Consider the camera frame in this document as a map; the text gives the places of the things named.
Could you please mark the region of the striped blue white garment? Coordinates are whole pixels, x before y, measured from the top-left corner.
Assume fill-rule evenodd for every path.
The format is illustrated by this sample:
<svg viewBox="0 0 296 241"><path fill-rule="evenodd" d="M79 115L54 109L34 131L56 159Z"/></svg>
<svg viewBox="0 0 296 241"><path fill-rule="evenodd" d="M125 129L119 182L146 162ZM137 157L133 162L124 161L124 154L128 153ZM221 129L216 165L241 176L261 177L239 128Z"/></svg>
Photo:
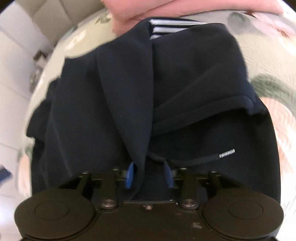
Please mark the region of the striped blue white garment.
<svg viewBox="0 0 296 241"><path fill-rule="evenodd" d="M205 25L207 23L201 21L187 20L187 19L150 19L149 23L152 26L152 33L150 39L156 39L163 35L177 33L188 28Z"/></svg>

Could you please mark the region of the pink folded blanket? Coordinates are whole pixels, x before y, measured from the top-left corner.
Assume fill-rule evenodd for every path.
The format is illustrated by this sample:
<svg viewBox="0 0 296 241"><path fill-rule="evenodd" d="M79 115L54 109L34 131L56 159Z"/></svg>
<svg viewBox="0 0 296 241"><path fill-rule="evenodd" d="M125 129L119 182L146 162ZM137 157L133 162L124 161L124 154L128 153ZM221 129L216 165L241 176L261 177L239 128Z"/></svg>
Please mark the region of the pink folded blanket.
<svg viewBox="0 0 296 241"><path fill-rule="evenodd" d="M113 17L113 31L117 35L130 30L149 17L187 16L207 11L245 10L282 14L280 1L241 0L179 0L179 1L103 1Z"/></svg>

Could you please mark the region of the navy blue hoodie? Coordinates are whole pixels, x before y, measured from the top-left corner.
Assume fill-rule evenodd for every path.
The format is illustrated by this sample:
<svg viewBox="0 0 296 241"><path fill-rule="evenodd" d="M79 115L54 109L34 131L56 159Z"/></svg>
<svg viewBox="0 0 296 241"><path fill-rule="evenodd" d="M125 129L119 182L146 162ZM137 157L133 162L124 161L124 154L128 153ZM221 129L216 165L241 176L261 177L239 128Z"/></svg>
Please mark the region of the navy blue hoodie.
<svg viewBox="0 0 296 241"><path fill-rule="evenodd" d="M129 196L168 198L167 161L280 200L273 124L235 38L212 23L151 40L149 20L65 60L27 129L32 192L134 162Z"/></svg>

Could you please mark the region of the clutter beside bed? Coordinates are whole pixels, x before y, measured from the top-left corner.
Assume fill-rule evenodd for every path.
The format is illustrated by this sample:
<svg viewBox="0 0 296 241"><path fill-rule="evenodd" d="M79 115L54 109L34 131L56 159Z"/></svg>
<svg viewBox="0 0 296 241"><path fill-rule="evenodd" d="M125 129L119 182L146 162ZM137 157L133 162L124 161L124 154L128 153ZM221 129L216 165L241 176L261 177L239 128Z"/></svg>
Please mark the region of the clutter beside bed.
<svg viewBox="0 0 296 241"><path fill-rule="evenodd" d="M33 56L35 68L30 73L29 78L29 91L30 93L33 93L39 79L43 73L43 69L45 68L47 62L48 62L48 54L43 52L42 50L39 50L34 56Z"/></svg>

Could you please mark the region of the floral quilted bedspread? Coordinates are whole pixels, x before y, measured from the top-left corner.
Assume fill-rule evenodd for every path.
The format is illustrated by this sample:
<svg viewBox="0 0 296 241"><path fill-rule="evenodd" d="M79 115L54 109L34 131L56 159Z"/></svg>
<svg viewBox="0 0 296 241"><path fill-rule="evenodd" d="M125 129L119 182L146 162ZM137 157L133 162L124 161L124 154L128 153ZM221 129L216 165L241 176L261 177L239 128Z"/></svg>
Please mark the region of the floral quilted bedspread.
<svg viewBox="0 0 296 241"><path fill-rule="evenodd" d="M273 121L280 155L278 190L283 206L291 205L295 192L289 192L287 185L295 180L295 36L279 37L257 29L256 21L233 11L197 14L193 19L224 22L238 41L249 81ZM27 118L45 98L48 85L61 73L64 58L77 57L113 40L111 25L112 18L102 9L65 34L40 77Z"/></svg>

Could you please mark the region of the white wardrobe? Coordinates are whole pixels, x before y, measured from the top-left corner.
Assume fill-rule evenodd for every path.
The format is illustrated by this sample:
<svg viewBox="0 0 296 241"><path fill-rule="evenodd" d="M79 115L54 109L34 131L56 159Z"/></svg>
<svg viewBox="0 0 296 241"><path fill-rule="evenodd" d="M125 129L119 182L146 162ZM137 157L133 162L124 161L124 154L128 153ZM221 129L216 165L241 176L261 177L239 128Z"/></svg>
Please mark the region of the white wardrobe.
<svg viewBox="0 0 296 241"><path fill-rule="evenodd" d="M38 50L50 49L23 8L13 1L1 12L1 166L12 176L1 185L1 240L19 240L14 210L22 201L16 190L16 166L23 122L31 98L29 77Z"/></svg>

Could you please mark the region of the beige padded headboard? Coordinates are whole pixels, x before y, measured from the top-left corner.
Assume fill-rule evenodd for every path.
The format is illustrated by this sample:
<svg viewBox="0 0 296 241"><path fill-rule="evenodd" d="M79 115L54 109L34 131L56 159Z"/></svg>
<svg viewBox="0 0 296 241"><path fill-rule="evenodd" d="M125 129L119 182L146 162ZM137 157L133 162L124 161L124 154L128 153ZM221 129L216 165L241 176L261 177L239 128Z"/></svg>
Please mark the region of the beige padded headboard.
<svg viewBox="0 0 296 241"><path fill-rule="evenodd" d="M25 0L16 3L31 17L51 45L56 45L68 30L104 8L97 0Z"/></svg>

